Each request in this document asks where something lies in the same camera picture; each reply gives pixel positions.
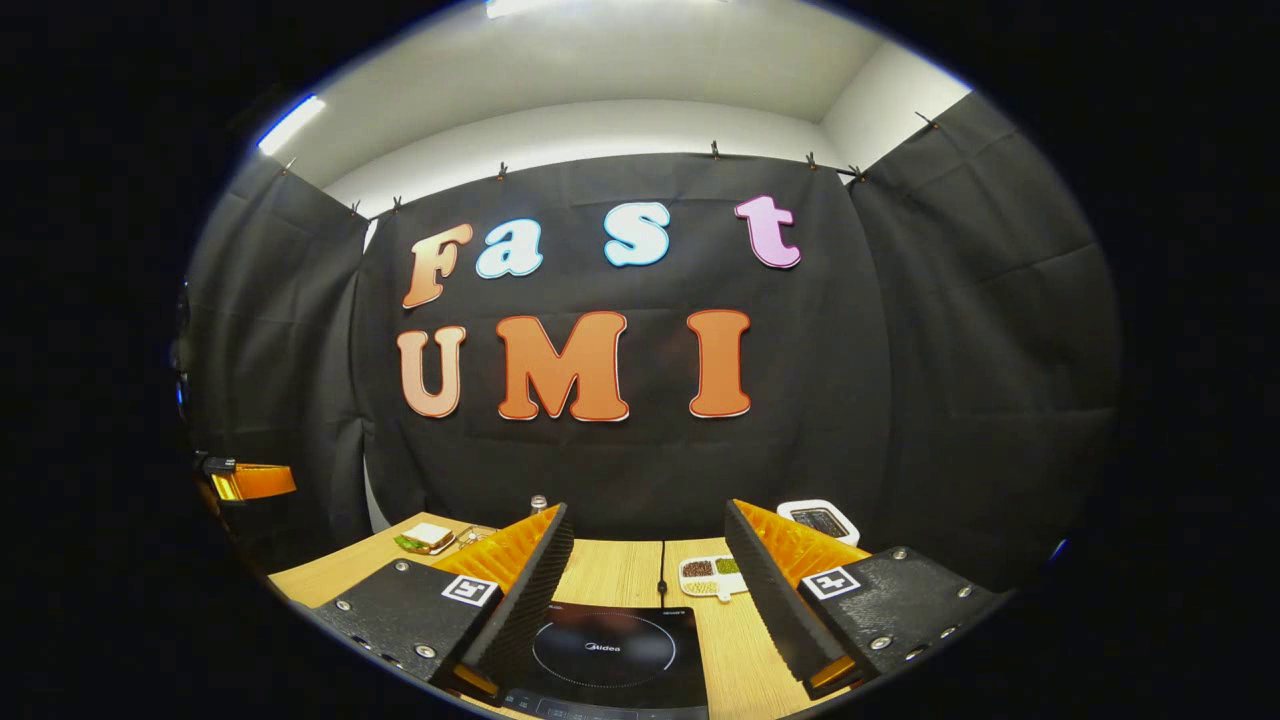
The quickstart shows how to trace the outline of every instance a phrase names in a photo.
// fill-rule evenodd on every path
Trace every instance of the bread slice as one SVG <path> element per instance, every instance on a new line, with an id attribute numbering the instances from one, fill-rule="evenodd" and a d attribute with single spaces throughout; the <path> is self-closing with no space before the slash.
<path id="1" fill-rule="evenodd" d="M 430 523 L 419 523 L 396 538 L 396 544 L 419 555 L 426 555 L 451 542 L 453 542 L 452 530 Z"/>

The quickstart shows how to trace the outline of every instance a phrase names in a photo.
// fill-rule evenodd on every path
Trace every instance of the yellow object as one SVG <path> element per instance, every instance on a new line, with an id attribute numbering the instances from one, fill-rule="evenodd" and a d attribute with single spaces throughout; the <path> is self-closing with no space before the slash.
<path id="1" fill-rule="evenodd" d="M 854 660 L 846 655 L 822 670 L 818 670 L 818 674 L 809 678 L 809 684 L 813 685 L 814 689 L 818 689 L 835 679 L 842 678 L 845 673 L 852 669 Z"/>
<path id="2" fill-rule="evenodd" d="M 434 565 L 436 570 L 468 575 L 498 583 L 503 593 L 511 592 L 520 571 L 525 569 L 543 533 L 550 527 L 556 514 L 564 507 L 557 505 L 536 515 L 530 515 L 515 525 L 481 538 Z"/>
<path id="3" fill-rule="evenodd" d="M 285 465 L 237 464 L 234 473 L 212 473 L 219 500 L 244 501 L 284 495 L 298 489 L 293 473 Z"/>
<path id="4" fill-rule="evenodd" d="M 792 589 L 800 585 L 801 578 L 872 556 L 865 550 L 847 546 L 827 533 L 787 520 L 777 512 L 741 500 L 735 500 L 733 503 L 751 524 Z"/>

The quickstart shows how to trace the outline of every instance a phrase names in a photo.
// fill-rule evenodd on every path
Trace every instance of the induction cooktop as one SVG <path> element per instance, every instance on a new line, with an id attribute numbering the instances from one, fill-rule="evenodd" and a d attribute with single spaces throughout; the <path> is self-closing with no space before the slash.
<path id="1" fill-rule="evenodd" d="M 691 607 L 556 602 L 504 707 L 556 720 L 707 720 Z"/>

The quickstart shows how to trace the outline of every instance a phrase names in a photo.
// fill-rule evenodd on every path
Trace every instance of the fluorescent light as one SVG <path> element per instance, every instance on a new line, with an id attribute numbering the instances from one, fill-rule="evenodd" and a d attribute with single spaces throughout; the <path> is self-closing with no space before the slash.
<path id="1" fill-rule="evenodd" d="M 562 5 L 566 1 L 568 0 L 485 0 L 484 10 L 490 18 L 500 18 L 512 13 Z"/>
<path id="2" fill-rule="evenodd" d="M 257 141 L 257 147 L 268 155 L 274 155 L 285 142 L 298 132 L 298 128 L 307 124 L 316 113 L 324 109 L 324 100 L 315 95 L 308 95 L 297 108 L 289 110 L 280 122 L 275 123 L 262 140 Z"/>

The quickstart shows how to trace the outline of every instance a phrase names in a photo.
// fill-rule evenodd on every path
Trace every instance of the orange letter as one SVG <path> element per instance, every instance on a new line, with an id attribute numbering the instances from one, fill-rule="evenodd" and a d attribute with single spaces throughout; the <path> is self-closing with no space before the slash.
<path id="1" fill-rule="evenodd" d="M 617 313 L 588 313 L 577 319 L 556 352 L 538 318 L 520 315 L 498 323 L 498 337 L 507 343 L 507 398 L 498 414 L 508 420 L 532 420 L 538 405 L 529 398 L 529 383 L 552 418 L 559 418 L 568 391 L 577 383 L 577 400 L 570 415 L 586 423 L 625 420 L 631 409 L 618 395 L 618 336 L 627 319 Z"/>
<path id="2" fill-rule="evenodd" d="M 698 397 L 689 411 L 699 418 L 733 418 L 751 409 L 742 392 L 741 337 L 751 319 L 736 310 L 703 310 L 689 316 L 698 334 Z"/>
<path id="3" fill-rule="evenodd" d="M 440 345 L 440 395 L 426 392 L 422 382 L 422 348 L 428 337 L 422 331 L 401 333 L 396 345 L 401 348 L 401 387 L 404 401 L 419 415 L 444 418 L 458 407 L 458 346 L 466 340 L 467 331 L 458 327 L 435 331 L 435 342 Z"/>
<path id="4" fill-rule="evenodd" d="M 447 278 L 458 261 L 457 246 L 445 243 L 466 245 L 470 241 L 471 225 L 463 223 L 413 243 L 413 277 L 408 283 L 408 295 L 404 296 L 406 310 L 430 302 L 444 292 L 440 283 L 435 282 L 435 273 L 439 270 L 440 277 Z"/>

